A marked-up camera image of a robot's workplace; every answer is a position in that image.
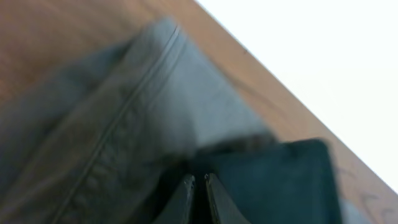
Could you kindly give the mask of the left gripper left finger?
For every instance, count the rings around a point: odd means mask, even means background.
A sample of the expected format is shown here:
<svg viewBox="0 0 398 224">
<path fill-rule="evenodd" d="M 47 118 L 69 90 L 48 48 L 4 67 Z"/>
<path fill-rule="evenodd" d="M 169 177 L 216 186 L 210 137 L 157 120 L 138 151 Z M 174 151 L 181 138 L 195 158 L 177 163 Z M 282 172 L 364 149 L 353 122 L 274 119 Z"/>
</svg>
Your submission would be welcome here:
<svg viewBox="0 0 398 224">
<path fill-rule="evenodd" d="M 185 175 L 152 224 L 189 224 L 195 195 L 195 177 Z"/>
</svg>

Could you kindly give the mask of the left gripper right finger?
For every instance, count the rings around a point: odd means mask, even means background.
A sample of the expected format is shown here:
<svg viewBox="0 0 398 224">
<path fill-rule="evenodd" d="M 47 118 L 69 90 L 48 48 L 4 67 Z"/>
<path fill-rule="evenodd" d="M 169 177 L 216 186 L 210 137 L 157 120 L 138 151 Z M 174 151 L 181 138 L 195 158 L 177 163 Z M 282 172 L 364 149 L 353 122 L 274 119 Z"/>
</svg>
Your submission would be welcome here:
<svg viewBox="0 0 398 224">
<path fill-rule="evenodd" d="M 215 174 L 206 174 L 205 181 L 211 219 L 214 224 L 251 224 L 239 211 Z"/>
</svg>

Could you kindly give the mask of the black Nike t-shirt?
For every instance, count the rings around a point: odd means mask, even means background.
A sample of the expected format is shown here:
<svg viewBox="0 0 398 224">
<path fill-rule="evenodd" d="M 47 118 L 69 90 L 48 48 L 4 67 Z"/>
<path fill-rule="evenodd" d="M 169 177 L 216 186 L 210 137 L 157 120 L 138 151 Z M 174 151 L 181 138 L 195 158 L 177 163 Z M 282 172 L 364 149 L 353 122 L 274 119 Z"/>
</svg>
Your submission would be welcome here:
<svg viewBox="0 0 398 224">
<path fill-rule="evenodd" d="M 210 173 L 217 176 L 250 223 L 343 221 L 328 148 L 319 139 L 283 142 L 256 152 L 226 151 L 190 159 L 164 175 L 157 216 L 183 177 L 192 175 L 195 195 L 191 223 L 213 223 L 205 181 L 205 175 Z"/>
</svg>

